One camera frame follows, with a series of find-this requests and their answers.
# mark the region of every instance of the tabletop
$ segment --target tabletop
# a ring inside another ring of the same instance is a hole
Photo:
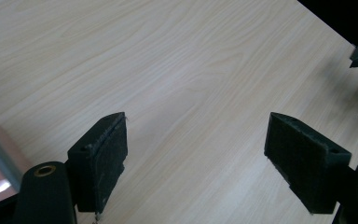
[[[103,224],[331,223],[264,144],[283,113],[356,166],[353,49],[295,0],[0,0],[0,125],[37,165],[124,111],[129,155]]]

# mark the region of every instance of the black object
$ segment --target black object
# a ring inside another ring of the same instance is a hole
[[[271,113],[265,155],[311,213],[332,214],[340,202],[333,223],[358,224],[358,167],[348,166],[349,151],[298,119]]]
[[[352,43],[351,67],[358,67],[358,0],[298,0],[307,9]]]
[[[0,224],[76,223],[80,212],[100,214],[124,171],[128,154],[124,113],[100,119],[68,151],[68,161],[31,168],[18,195],[0,202]]]

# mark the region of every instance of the wood grain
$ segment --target wood grain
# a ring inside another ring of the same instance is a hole
[[[0,0],[0,125],[33,164],[65,161],[125,111],[129,157],[102,223],[331,223],[264,141],[280,112],[357,164],[352,50],[295,0]]]

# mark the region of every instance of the light wood surface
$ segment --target light wood surface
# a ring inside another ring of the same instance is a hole
[[[101,223],[331,223],[263,150],[274,111],[357,164],[352,51],[295,0],[0,0],[0,125],[33,164],[65,161],[125,111],[129,156]]]

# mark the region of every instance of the wooden table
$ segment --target wooden table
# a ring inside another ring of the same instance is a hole
[[[352,51],[295,0],[0,0],[0,125],[33,164],[66,161],[125,111],[129,156],[101,223],[331,223],[263,151],[274,111],[357,164]]]

